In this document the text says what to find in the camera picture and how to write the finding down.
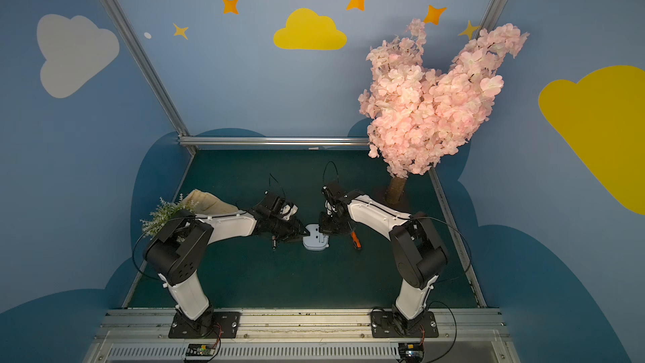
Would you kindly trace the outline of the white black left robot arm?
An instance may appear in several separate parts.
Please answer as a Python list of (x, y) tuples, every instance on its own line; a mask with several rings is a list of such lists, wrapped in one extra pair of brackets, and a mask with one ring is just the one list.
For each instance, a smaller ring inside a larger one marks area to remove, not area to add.
[(198, 279), (207, 248), (216, 242), (268, 233), (276, 242), (299, 241), (310, 235), (297, 218), (298, 207), (275, 193), (251, 209), (226, 208), (205, 213), (196, 200), (179, 203), (172, 212), (156, 211), (161, 226), (146, 225), (153, 238), (144, 259), (155, 269), (176, 302), (176, 309), (191, 321), (201, 319), (210, 307)]

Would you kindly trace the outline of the white alarm device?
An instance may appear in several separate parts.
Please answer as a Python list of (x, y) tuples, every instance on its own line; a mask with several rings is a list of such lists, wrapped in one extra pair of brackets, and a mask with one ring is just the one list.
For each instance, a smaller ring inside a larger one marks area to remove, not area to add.
[(309, 235), (302, 238), (302, 244), (306, 250), (323, 251), (329, 248), (329, 236), (320, 231), (319, 225), (307, 225), (306, 230)]

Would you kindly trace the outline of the orange black screwdriver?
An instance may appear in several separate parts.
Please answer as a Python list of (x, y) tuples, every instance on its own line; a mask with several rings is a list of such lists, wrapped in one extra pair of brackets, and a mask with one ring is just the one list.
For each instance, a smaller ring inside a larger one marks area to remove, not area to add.
[(361, 245), (361, 243), (359, 241), (358, 236), (356, 235), (356, 233), (354, 231), (350, 233), (350, 237), (351, 237), (351, 240), (352, 240), (354, 248), (357, 251), (361, 251), (362, 250), (362, 245)]

